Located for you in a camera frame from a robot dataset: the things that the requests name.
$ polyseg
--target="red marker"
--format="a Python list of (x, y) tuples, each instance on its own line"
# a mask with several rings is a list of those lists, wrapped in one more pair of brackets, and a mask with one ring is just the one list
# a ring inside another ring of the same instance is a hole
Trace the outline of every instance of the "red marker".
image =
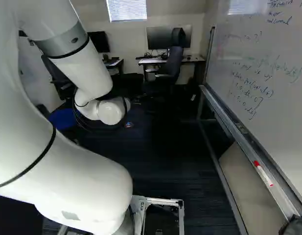
[(264, 177), (264, 180), (269, 185), (269, 187), (274, 186), (273, 182), (268, 177), (268, 175), (265, 173), (264, 169), (261, 167), (261, 165), (258, 163), (258, 161), (254, 161), (254, 165), (259, 170), (261, 175)]

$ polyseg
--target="white wall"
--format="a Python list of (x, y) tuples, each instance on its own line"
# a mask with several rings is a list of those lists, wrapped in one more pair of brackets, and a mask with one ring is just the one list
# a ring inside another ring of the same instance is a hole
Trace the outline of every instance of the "white wall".
[(216, 25), (219, 0), (206, 0), (204, 27), (202, 32), (200, 53), (206, 56), (209, 46), (210, 29)]
[[(146, 28), (151, 26), (192, 25), (191, 48), (185, 54), (199, 54), (204, 19), (204, 0), (147, 0), (148, 18), (143, 22), (109, 21), (105, 0), (72, 0), (87, 31), (105, 31), (108, 35), (110, 56), (124, 58), (124, 72), (143, 73), (136, 57), (148, 51)], [(178, 83), (186, 83), (193, 76), (194, 66), (182, 67)]]
[(49, 112), (59, 107), (60, 100), (56, 89), (50, 83), (51, 75), (41, 60), (41, 52), (36, 46), (30, 46), (25, 37), (19, 38), (19, 67), (24, 90), (34, 105), (44, 104)]

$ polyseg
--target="computer keyboard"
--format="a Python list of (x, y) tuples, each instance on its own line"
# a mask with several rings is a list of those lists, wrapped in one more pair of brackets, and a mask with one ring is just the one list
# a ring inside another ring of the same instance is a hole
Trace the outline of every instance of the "computer keyboard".
[(110, 59), (109, 61), (104, 62), (105, 65), (112, 65), (113, 63), (116, 63), (118, 59)]

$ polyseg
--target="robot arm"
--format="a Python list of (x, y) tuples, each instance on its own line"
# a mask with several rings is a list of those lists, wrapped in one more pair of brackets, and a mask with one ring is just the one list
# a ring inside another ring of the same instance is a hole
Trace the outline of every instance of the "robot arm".
[[(78, 87), (75, 106), (90, 120), (117, 124), (125, 115), (123, 100), (97, 101), (113, 86), (111, 77), (69, 0), (22, 0), (22, 30)], [(126, 99), (127, 110), (130, 102)]]
[[(0, 195), (34, 204), (58, 223), (111, 235), (130, 204), (131, 177), (121, 165), (71, 143), (30, 103), (19, 79), (17, 18), (79, 87), (77, 104), (112, 87), (68, 0), (0, 0)], [(61, 35), (71, 30), (78, 40), (65, 47)]]

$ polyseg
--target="black monitor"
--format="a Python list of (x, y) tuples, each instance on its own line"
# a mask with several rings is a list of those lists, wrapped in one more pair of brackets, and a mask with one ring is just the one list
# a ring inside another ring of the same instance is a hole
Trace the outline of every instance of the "black monitor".
[(93, 42), (97, 52), (110, 52), (107, 35), (104, 31), (89, 32), (89, 37)]
[[(179, 26), (183, 28), (186, 34), (186, 41), (183, 45), (184, 48), (191, 47), (191, 31), (190, 25)], [(174, 27), (172, 26), (160, 26), (146, 28), (147, 44), (149, 50), (167, 49), (171, 46), (171, 33)]]

